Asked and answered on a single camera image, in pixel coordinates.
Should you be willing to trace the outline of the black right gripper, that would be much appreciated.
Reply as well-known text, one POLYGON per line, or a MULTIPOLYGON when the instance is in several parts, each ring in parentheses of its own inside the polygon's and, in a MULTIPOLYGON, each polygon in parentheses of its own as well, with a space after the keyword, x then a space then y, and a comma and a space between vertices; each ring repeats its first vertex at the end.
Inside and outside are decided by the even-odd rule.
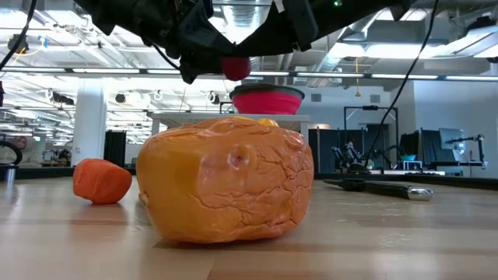
POLYGON ((307 50, 316 37, 344 27, 347 35, 361 33, 373 17, 374 0, 317 0, 317 22, 309 0, 273 0, 266 20, 237 45, 233 55, 261 57, 307 50))

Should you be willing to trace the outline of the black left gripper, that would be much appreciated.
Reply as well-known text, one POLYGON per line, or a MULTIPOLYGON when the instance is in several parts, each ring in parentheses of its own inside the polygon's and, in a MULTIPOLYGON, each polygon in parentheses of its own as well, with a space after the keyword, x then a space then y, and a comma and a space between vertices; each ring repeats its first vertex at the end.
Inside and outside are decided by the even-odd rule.
POLYGON ((168 56, 180 58, 181 77, 192 84, 200 75, 223 74, 222 60, 237 49, 209 22, 211 9, 211 0, 135 0, 132 31, 144 45, 158 45, 168 56), (193 45, 181 39, 185 16, 186 41, 193 45))

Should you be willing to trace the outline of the small red round fruit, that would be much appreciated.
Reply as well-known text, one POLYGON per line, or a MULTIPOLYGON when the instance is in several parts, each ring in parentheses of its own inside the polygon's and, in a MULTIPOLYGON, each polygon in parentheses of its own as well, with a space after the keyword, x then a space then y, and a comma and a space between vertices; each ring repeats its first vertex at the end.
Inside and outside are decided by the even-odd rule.
POLYGON ((224 76, 230 81, 240 81, 251 73, 250 58, 225 57, 220 59, 224 76))

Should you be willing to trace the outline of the red collapsible bowl grey rim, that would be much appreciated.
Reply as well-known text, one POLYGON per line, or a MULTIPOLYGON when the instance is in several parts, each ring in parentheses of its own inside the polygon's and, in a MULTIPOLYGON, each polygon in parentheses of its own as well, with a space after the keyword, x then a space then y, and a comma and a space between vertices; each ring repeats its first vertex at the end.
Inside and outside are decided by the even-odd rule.
POLYGON ((295 115, 304 98, 301 90, 264 83, 236 86, 230 93, 240 114, 295 115))

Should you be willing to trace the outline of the black-handled knife with sheath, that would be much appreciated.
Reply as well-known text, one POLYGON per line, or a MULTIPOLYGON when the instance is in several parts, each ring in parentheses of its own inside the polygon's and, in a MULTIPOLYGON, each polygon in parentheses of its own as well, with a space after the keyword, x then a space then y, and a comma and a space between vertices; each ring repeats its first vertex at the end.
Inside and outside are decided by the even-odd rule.
POLYGON ((430 201, 433 191, 427 187, 411 187, 387 181, 371 181, 359 179, 323 180, 326 184, 335 185, 344 191, 365 192, 389 197, 404 198, 411 201, 430 201))

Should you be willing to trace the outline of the small orange fruit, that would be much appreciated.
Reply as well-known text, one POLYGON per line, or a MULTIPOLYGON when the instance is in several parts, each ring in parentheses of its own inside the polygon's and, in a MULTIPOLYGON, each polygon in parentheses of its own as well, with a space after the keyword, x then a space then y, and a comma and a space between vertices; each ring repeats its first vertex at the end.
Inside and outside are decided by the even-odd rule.
POLYGON ((97 205, 115 204, 128 192, 132 175, 105 159, 84 159, 72 176, 74 195, 97 205))

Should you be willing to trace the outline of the ceiling light strip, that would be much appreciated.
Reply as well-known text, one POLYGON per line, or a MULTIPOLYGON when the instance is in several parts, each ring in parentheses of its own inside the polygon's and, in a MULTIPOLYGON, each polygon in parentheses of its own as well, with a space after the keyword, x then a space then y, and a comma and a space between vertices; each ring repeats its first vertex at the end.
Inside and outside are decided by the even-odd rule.
POLYGON ((26 73, 95 73, 95 74, 139 74, 134 68, 42 68, 42 67, 4 67, 0 72, 26 73))
POLYGON ((371 74, 372 79, 393 79, 393 80, 435 80, 438 75, 401 75, 401 74, 371 74))

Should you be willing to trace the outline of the black partition panel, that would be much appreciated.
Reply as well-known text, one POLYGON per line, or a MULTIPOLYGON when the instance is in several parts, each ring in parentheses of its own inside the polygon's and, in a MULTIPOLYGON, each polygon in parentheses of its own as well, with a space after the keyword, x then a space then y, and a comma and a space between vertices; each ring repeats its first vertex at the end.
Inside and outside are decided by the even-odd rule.
POLYGON ((103 158, 113 164, 125 165, 126 132, 107 131, 105 135, 103 158))
POLYGON ((335 172, 336 160, 333 148, 339 147, 339 136, 339 130, 310 129, 308 131, 316 175, 335 172))
POLYGON ((403 134, 399 148, 401 156, 415 156, 424 166, 443 160, 440 151, 439 131, 421 129, 413 133, 403 134))

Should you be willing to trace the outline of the white building column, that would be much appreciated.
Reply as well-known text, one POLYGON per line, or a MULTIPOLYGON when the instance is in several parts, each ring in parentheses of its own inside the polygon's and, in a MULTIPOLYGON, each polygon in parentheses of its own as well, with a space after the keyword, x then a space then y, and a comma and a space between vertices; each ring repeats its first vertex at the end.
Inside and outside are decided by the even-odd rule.
POLYGON ((72 165, 84 159, 102 159, 107 119, 107 93, 103 83, 84 79, 79 84, 75 103, 72 165))

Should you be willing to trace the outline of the orange bell pepper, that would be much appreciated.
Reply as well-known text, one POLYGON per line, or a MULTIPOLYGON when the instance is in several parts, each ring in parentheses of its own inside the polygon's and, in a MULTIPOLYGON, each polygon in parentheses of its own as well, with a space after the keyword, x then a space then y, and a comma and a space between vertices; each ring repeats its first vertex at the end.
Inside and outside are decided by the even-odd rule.
POLYGON ((151 136, 138 154, 136 178, 139 199, 163 238, 260 240, 301 223, 314 161, 299 132, 223 117, 151 136))

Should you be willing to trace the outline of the background monitor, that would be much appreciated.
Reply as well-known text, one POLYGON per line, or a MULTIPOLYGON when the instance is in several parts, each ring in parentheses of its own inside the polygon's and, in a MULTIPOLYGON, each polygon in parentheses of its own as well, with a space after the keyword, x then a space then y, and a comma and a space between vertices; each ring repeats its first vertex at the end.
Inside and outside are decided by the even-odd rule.
POLYGON ((464 131, 461 129, 440 128, 440 148, 453 151, 465 151, 464 131))

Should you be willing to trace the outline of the metal cylinder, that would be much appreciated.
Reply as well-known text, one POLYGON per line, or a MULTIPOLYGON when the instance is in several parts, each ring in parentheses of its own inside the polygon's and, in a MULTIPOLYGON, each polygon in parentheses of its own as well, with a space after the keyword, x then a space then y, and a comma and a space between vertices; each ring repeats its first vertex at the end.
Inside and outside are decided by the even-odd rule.
POLYGON ((17 165, 4 165, 0 166, 0 170, 5 174, 5 182, 7 184, 13 184, 16 179, 16 171, 18 170, 17 165))

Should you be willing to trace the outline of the silver ceiling duct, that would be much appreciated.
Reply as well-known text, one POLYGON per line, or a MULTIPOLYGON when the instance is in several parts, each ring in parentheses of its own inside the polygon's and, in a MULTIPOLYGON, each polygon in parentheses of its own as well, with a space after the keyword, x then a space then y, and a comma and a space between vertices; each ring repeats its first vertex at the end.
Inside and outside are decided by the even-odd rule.
POLYGON ((232 43, 242 43, 265 20, 269 0, 221 0, 224 21, 221 33, 232 43))

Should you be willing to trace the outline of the black background rig frame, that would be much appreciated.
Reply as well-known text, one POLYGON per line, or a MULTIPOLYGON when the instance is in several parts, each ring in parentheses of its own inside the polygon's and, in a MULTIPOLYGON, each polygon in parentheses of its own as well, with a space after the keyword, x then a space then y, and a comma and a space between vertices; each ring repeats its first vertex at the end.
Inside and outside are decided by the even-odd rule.
POLYGON ((379 107, 379 106, 375 106, 375 105, 368 105, 368 106, 361 106, 361 107, 344 107, 343 108, 344 142, 347 142, 347 140, 348 140, 348 131, 349 130, 347 128, 347 121, 348 121, 348 119, 351 118, 352 115, 354 115, 354 113, 351 113, 350 115, 348 115, 347 114, 348 109, 354 109, 354 111, 357 111, 357 110, 363 110, 363 111, 383 110, 385 112, 383 119, 379 123, 379 130, 376 134, 376 138, 374 139, 372 146, 368 150, 367 154, 363 154, 364 155, 364 166, 367 167, 369 160, 373 159, 375 156, 383 156, 384 161, 389 162, 390 167, 392 169, 397 168, 398 162, 401 160, 400 148, 399 148, 400 135, 399 135, 399 122, 398 122, 398 108, 397 107, 393 107, 393 108, 379 107), (395 121, 395 144, 390 146, 389 148, 386 148, 385 150, 382 150, 382 151, 375 150, 374 148, 375 148, 375 145, 377 143, 377 140, 380 138, 381 135, 384 134, 384 122, 386 121, 387 116, 391 116, 391 118, 395 121), (392 149, 395 150, 395 159, 393 161, 390 161, 389 159, 387 159, 385 157, 385 153, 387 151, 392 150, 392 149))

